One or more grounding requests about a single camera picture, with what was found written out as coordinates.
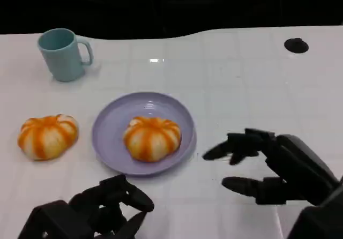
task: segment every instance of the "plate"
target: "plate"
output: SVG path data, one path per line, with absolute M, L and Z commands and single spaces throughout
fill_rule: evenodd
M 162 117 L 181 129 L 179 149 L 153 163 L 135 160 L 123 142 L 123 133 L 135 116 Z M 118 98 L 103 109 L 95 120 L 92 143 L 98 158 L 108 167 L 127 175 L 152 175 L 162 172 L 190 156 L 196 147 L 194 121 L 184 105 L 160 93 L 132 93 Z

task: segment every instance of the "pumpkin-shaped bun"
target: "pumpkin-shaped bun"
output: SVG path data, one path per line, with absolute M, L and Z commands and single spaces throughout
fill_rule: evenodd
M 124 143 L 134 159 L 156 162 L 180 146 L 177 124 L 160 117 L 135 117 L 124 132 Z
M 34 160 L 60 156 L 78 138 L 78 124 L 71 116 L 58 114 L 29 118 L 21 127 L 18 145 Z

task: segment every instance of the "table surface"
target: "table surface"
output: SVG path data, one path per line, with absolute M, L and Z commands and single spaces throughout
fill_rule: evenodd
M 180 100 L 198 133 L 192 158 L 149 178 L 129 178 L 155 202 L 137 239 L 286 238 L 300 210 L 257 206 L 220 185 L 226 176 L 273 176 L 264 157 L 231 167 L 201 155 L 245 127 L 292 133 L 342 175 L 343 28 L 219 29 L 163 40 L 89 39 L 95 63 L 81 79 L 53 80 L 38 34 L 0 36 L 0 237 L 16 238 L 34 206 L 74 194 L 116 175 L 95 158 L 91 128 L 110 101 L 155 91 Z M 289 38 L 309 45 L 305 54 L 284 48 Z M 82 55 L 86 50 L 81 48 Z M 29 117 L 65 113 L 80 125 L 77 143 L 61 158 L 29 161 L 17 146 Z M 135 211 L 123 206 L 124 214 Z

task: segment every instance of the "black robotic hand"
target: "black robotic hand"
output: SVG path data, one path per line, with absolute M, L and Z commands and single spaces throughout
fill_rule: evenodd
M 119 203 L 140 213 L 127 221 Z M 36 207 L 18 238 L 92 239 L 97 232 L 97 239 L 133 239 L 153 209 L 145 193 L 118 175 L 75 195 L 68 204 L 58 200 Z
M 203 158 L 214 160 L 231 155 L 230 165 L 262 152 L 267 165 L 279 177 L 263 181 L 226 177 L 226 188 L 255 197 L 257 204 L 285 204 L 287 200 L 307 200 L 321 204 L 338 186 L 339 181 L 328 166 L 298 137 L 275 136 L 273 132 L 245 129 L 244 134 L 229 133 L 227 141 L 209 150 Z
M 267 165 L 279 177 L 258 181 L 226 177 L 222 185 L 257 204 L 285 204 L 307 200 L 315 206 L 302 210 L 288 239 L 341 239 L 343 237 L 343 179 L 338 181 L 328 166 L 298 137 L 245 129 L 229 133 L 227 141 L 209 150 L 203 158 L 214 160 L 231 155 L 230 165 L 262 152 Z

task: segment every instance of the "mug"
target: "mug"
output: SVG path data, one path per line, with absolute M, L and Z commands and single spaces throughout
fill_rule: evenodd
M 78 43 L 86 46 L 90 60 L 81 60 Z M 84 66 L 93 63 L 93 52 L 89 42 L 76 38 L 74 32 L 65 28 L 56 28 L 43 33 L 38 39 L 41 51 L 50 72 L 56 80 L 73 81 L 85 73 Z

